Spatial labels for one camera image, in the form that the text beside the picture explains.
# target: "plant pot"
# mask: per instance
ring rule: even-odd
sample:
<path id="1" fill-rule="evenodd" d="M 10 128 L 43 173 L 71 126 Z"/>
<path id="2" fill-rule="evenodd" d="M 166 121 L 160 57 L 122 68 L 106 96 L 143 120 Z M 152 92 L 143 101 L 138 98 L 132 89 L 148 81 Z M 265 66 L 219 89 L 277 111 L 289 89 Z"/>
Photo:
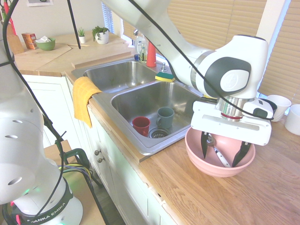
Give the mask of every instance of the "plant pot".
<path id="1" fill-rule="evenodd" d="M 80 40 L 80 43 L 81 43 L 81 44 L 85 43 L 85 36 L 79 37 L 79 40 Z"/>
<path id="2" fill-rule="evenodd" d="M 105 32 L 105 34 L 103 33 L 98 33 L 96 35 L 96 41 L 98 42 L 98 44 L 104 45 L 108 43 L 108 31 Z"/>

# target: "sponge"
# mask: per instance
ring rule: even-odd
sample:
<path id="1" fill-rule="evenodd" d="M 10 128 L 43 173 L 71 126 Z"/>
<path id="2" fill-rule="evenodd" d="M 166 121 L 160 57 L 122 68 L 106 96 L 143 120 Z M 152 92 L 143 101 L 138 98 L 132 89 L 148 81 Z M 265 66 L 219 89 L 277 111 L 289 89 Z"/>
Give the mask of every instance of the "sponge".
<path id="1" fill-rule="evenodd" d="M 163 73 L 163 72 L 159 72 L 158 74 L 156 74 L 155 79 L 157 79 L 159 81 L 165 81 L 165 82 L 175 81 L 175 78 L 172 74 L 167 74 L 167 73 Z"/>

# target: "dish towel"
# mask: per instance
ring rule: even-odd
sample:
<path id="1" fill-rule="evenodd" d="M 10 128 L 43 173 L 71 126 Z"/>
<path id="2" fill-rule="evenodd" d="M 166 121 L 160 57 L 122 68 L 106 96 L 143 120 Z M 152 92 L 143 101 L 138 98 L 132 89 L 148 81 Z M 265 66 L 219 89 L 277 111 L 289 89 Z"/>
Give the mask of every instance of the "dish towel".
<path id="1" fill-rule="evenodd" d="M 87 77 L 83 76 L 74 82 L 73 86 L 73 104 L 74 104 L 74 117 L 78 120 L 85 122 L 89 128 L 92 128 L 90 115 L 88 112 L 88 102 L 93 94 L 100 93 L 94 83 Z"/>

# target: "sink drain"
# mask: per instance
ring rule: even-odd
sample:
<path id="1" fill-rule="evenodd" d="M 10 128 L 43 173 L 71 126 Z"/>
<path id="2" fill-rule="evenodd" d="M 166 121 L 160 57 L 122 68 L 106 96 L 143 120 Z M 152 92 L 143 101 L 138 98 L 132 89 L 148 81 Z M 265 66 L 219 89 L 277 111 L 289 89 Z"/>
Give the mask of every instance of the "sink drain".
<path id="1" fill-rule="evenodd" d="M 162 128 L 154 128 L 149 132 L 149 137 L 151 138 L 162 138 L 169 135 L 169 131 Z"/>

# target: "white cabinet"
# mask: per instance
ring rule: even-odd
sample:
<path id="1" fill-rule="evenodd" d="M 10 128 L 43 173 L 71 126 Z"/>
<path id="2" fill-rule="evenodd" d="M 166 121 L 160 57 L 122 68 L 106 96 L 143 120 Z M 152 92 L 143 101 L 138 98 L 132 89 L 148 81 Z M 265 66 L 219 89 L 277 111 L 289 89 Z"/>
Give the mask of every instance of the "white cabinet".
<path id="1" fill-rule="evenodd" d="M 89 145 L 86 154 L 124 222 L 127 225 L 176 225 L 90 109 L 89 114 L 92 128 L 81 124 Z"/>
<path id="2" fill-rule="evenodd" d="M 66 77 L 24 75 L 37 100 L 53 122 L 54 128 L 68 140 L 72 149 L 86 148 L 80 122 L 74 118 L 73 101 Z M 44 127 L 44 148 L 53 145 L 56 138 Z"/>

